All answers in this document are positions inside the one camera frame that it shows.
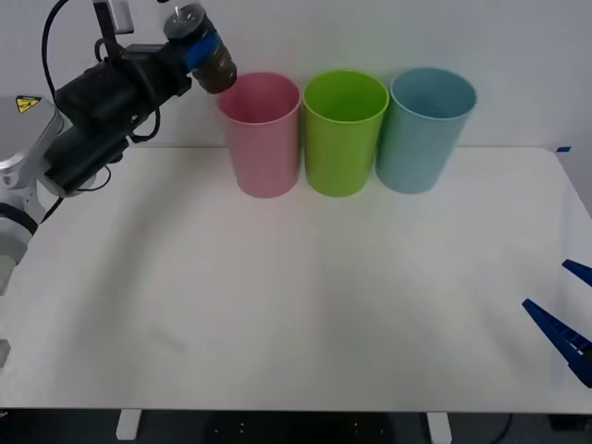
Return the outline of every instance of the green cup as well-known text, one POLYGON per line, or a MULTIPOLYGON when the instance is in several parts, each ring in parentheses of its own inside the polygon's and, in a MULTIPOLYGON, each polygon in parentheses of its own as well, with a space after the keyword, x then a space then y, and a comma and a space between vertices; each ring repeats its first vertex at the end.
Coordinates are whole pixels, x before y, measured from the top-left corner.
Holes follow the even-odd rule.
POLYGON ((330 71, 304 90, 306 177, 327 196, 362 189, 372 169, 389 92, 363 72, 330 71))

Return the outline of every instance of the blue clamp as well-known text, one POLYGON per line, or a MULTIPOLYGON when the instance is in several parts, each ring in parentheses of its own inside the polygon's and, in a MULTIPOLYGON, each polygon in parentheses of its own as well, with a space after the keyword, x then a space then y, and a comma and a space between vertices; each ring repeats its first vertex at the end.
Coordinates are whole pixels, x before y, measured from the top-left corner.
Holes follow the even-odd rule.
POLYGON ((210 32, 197 43, 192 44, 183 56, 185 66, 189 71, 196 69, 212 54, 219 45, 217 32, 210 32))
MULTIPOLYGON (((592 268, 567 260, 563 267, 592 287, 592 268)), ((567 364, 586 387, 592 389, 592 342, 567 327, 530 299, 522 306, 545 333, 567 364)))

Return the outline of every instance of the table surface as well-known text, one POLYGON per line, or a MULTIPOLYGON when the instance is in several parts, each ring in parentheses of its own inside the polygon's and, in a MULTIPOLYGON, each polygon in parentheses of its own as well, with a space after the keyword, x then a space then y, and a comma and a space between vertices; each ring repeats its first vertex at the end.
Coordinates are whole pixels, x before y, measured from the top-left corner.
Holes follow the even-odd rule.
POLYGON ((458 149, 421 195, 272 200, 224 149, 131 149, 0 298, 0 407, 592 413, 521 307, 592 336, 566 257, 592 263, 592 221, 536 148, 458 149))

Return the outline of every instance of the warning label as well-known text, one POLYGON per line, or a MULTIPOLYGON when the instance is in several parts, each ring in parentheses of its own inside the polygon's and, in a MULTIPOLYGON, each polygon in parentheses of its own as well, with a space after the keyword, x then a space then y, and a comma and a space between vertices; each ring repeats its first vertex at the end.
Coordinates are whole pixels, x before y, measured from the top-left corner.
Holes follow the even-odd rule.
POLYGON ((29 95, 20 95, 17 97, 17 107, 20 114, 29 111, 35 105, 41 102, 41 97, 31 97, 29 95))

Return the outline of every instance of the black cable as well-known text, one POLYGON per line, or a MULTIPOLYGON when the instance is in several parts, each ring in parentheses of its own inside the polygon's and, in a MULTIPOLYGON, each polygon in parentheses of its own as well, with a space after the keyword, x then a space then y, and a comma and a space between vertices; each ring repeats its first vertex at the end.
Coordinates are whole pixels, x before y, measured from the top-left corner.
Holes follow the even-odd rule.
POLYGON ((68 0, 58 0, 54 7, 52 7, 52 10, 49 12, 47 20, 45 21, 45 26, 43 27, 43 37, 41 42, 41 58, 43 62, 43 73, 45 74, 45 80, 47 80, 47 86, 49 87, 49 92, 52 94, 52 97, 56 95, 56 87, 54 86, 52 76, 49 73, 49 64, 47 62, 47 46, 49 41, 49 31, 52 28, 52 24, 56 19, 57 13, 62 7, 64 7, 64 5, 67 2, 68 0))
POLYGON ((52 207, 49 209, 49 211, 47 213, 45 213, 45 217, 43 218, 43 220, 41 221, 41 223, 45 222, 47 219, 49 219, 53 213, 56 212, 56 209, 59 207, 59 205, 62 204, 62 202, 64 202, 64 198, 63 197, 59 197, 55 203, 52 205, 52 207))
POLYGON ((513 415, 513 413, 510 413, 508 415, 508 420, 506 421, 506 425, 503 427, 503 430, 501 430, 501 433, 498 435, 498 437, 495 438, 493 441, 491 441, 490 444, 499 444, 504 438, 506 438, 506 436, 508 435, 508 432, 510 431, 510 427, 512 426, 513 419, 514 419, 514 415, 513 415))
POLYGON ((111 181, 111 168, 108 167, 107 165, 105 165, 105 168, 106 168, 107 172, 109 173, 109 176, 107 177, 107 180, 105 181, 105 183, 103 185, 100 185, 96 188, 78 188, 78 191, 94 192, 94 191, 102 190, 104 187, 106 187, 107 184, 111 181))
MULTIPOLYGON (((126 53, 126 48, 121 46, 119 43, 114 42, 109 39, 106 39, 104 37, 102 39, 97 40, 94 43, 94 57, 99 62, 103 61, 101 59, 101 46, 103 46, 103 45, 105 45, 105 47, 112 46, 112 47, 116 48, 121 54, 126 53)), ((154 88, 152 87, 152 84, 150 83, 150 81, 146 77, 146 74, 144 73, 143 69, 140 68, 140 66, 138 66, 138 64, 135 62, 135 60, 129 59, 129 62, 133 66, 133 69, 134 69, 136 75, 138 76, 138 78, 142 81, 143 89, 146 92, 146 94, 148 95, 148 101, 149 101, 150 105, 154 108, 154 117, 155 117, 154 129, 152 130, 152 132, 150 134, 148 134, 146 136, 138 136, 132 132, 130 134, 129 138, 134 143, 148 142, 148 141, 152 140, 156 136, 156 134, 158 134, 158 131, 160 131, 160 123, 161 123, 160 122, 161 121, 160 107, 158 106, 158 102, 156 100, 156 92, 154 92, 154 88)))

